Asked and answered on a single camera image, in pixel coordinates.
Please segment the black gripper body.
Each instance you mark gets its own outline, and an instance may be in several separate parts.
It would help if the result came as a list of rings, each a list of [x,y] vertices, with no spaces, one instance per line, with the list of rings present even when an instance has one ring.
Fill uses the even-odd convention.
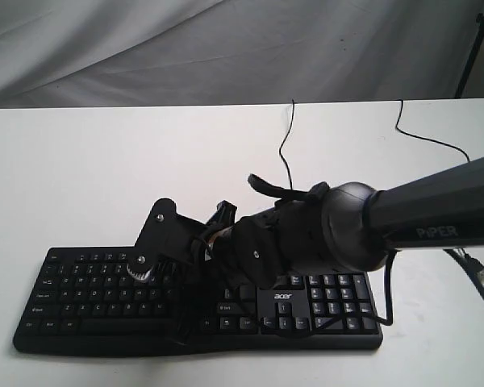
[[[157,200],[127,259],[127,272],[147,283],[152,276],[164,277],[174,266],[177,283],[198,284],[215,275],[215,239],[235,223],[237,207],[222,201],[206,223],[177,212],[169,198]]]

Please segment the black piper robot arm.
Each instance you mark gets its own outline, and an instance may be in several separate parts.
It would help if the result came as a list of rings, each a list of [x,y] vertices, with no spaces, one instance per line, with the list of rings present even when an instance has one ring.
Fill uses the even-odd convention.
[[[484,302],[484,285],[463,253],[484,247],[484,157],[388,190],[360,182],[286,189],[255,174],[248,183],[273,206],[237,218],[235,206],[221,202],[201,223],[179,214],[173,200],[157,200],[128,257],[128,274],[148,282],[175,266],[179,283],[206,292],[214,283],[271,289],[290,274],[380,269],[391,299],[396,255],[439,248]]]

